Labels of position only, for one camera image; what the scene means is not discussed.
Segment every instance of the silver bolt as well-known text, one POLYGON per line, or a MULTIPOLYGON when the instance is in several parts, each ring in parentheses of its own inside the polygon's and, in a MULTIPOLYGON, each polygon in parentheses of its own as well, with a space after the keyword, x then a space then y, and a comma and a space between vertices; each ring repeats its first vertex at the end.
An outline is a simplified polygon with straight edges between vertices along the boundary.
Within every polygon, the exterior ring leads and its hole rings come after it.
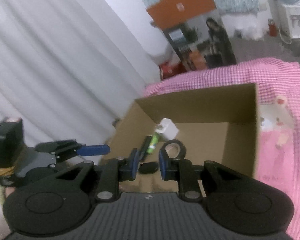
POLYGON ((109 191, 101 191, 98 193, 97 197, 100 199, 110 199, 112 198, 113 194, 109 191))
POLYGON ((187 191, 185 197, 189 199, 196 199, 200 197, 200 193, 196 191, 187 191))

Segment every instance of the woman in black clothing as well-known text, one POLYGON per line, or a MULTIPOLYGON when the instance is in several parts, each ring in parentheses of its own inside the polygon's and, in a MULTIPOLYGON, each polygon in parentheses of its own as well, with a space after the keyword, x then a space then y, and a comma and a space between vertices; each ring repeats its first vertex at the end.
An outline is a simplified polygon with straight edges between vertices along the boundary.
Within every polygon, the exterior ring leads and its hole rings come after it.
POLYGON ((210 40, 216 45, 218 51, 221 53, 224 65, 237 64, 226 30, 213 18, 208 18, 206 23, 209 28, 210 40))

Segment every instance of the pink gingham tablecloth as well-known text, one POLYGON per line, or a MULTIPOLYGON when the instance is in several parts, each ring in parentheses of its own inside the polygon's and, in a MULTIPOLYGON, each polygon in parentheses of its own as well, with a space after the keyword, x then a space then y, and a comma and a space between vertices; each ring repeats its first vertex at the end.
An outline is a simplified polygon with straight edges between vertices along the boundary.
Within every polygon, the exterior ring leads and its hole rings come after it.
POLYGON ((255 59, 238 65, 178 75, 149 85, 145 96, 160 95, 181 90, 192 90, 234 84, 257 83, 259 104, 273 103, 279 95, 288 99, 288 110, 295 130, 292 201, 295 214, 287 233, 300 240, 300 65, 275 58, 255 59))

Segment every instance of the black tape roll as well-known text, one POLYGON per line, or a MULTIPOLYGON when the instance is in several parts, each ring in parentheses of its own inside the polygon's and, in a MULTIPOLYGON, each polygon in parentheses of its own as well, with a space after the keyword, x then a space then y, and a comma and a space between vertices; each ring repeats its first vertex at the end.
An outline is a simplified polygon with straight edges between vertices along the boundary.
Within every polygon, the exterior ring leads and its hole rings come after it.
POLYGON ((179 140, 167 141, 162 148, 164 148, 169 156, 169 158, 180 158, 184 159, 186 156, 186 147, 179 140))

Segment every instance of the bear ear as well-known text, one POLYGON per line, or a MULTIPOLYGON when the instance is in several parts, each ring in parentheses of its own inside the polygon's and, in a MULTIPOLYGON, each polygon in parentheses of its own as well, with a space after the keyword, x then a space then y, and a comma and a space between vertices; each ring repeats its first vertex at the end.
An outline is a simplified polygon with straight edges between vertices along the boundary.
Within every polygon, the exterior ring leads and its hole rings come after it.
POLYGON ((277 96, 275 99, 275 104, 280 107, 285 107, 287 105, 287 98, 285 96, 277 96))

